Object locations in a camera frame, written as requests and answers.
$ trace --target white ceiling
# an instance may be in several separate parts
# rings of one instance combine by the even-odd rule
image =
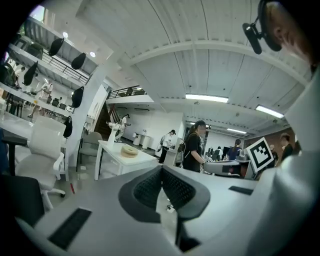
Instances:
[[[54,2],[46,6],[61,17],[54,27],[62,33],[72,26],[70,40],[84,49],[92,41],[98,64],[121,53],[121,69],[108,74],[114,83],[139,84],[166,111],[182,111],[186,119],[212,120],[251,134],[281,128],[285,120],[274,123],[273,117],[243,110],[263,105],[285,113],[311,77],[304,61],[285,50],[272,52],[263,40],[263,53],[254,54],[242,24],[256,19],[259,0]],[[175,102],[186,93],[229,97],[228,105],[238,108]],[[172,101],[161,103],[167,98]]]

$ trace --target railing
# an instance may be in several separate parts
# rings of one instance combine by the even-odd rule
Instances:
[[[79,72],[75,71],[71,67],[68,67],[66,64],[62,63],[61,61],[57,60],[54,57],[51,57],[46,52],[43,52],[42,60],[49,64],[50,66],[54,67],[55,69],[61,71],[62,73],[65,73],[69,77],[72,77],[76,80],[79,80],[81,83],[86,84],[89,77],[83,74],[80,74]]]
[[[115,99],[120,97],[136,96],[136,95],[146,95],[147,93],[139,86],[132,86],[129,88],[124,88],[120,90],[111,90],[108,94],[108,99]]]

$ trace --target stairs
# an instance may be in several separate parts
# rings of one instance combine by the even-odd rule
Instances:
[[[107,104],[104,103],[94,129],[95,132],[98,132],[101,134],[102,139],[104,141],[107,141],[111,134],[111,129],[107,125],[107,122],[108,123],[114,122],[115,119],[116,119],[116,122],[119,121],[119,117],[116,113],[115,104],[107,106]]]

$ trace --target white office chair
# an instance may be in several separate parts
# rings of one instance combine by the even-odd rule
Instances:
[[[59,166],[64,159],[61,144],[66,126],[48,117],[39,116],[32,127],[29,148],[31,155],[24,158],[15,168],[18,176],[31,177],[38,180],[46,205],[53,209],[48,193],[66,192],[54,188],[56,180],[60,180]]]

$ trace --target balcony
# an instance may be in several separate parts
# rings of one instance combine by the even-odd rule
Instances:
[[[108,104],[117,103],[153,103],[154,101],[139,86],[132,86],[119,90],[112,90],[106,98]]]

